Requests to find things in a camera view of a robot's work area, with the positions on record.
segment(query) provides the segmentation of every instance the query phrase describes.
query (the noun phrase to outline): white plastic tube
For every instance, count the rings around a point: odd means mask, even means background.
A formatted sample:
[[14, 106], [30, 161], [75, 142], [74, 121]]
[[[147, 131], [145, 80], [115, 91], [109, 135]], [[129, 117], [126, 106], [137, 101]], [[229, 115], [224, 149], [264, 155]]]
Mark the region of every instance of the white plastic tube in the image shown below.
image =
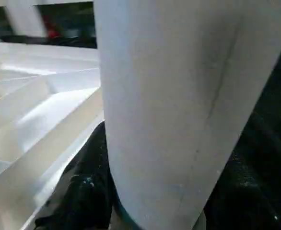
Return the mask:
[[111, 172], [145, 230], [190, 230], [281, 52], [281, 1], [95, 2]]

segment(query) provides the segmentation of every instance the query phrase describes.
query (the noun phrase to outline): white vertical post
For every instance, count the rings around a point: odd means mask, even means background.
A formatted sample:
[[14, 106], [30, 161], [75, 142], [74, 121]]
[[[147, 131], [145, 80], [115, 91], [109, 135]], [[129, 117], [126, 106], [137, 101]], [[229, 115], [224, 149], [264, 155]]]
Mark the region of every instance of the white vertical post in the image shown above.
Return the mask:
[[190, 230], [281, 52], [281, 0], [97, 0], [120, 201], [145, 230]]
[[6, 13], [18, 35], [46, 37], [46, 29], [33, 0], [7, 0]]

